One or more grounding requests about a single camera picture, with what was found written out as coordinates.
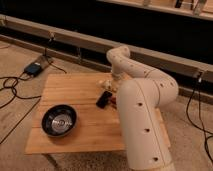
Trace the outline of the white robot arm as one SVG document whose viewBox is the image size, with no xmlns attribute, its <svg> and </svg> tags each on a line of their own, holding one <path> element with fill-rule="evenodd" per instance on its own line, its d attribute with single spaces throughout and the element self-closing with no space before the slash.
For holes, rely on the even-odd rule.
<svg viewBox="0 0 213 171">
<path fill-rule="evenodd" d="M 112 78 L 124 73 L 116 92 L 122 137 L 129 167 L 137 171 L 176 171 L 155 109 L 174 101 L 179 93 L 176 80 L 165 72 L 130 58 L 127 46 L 106 53 Z"/>
</svg>

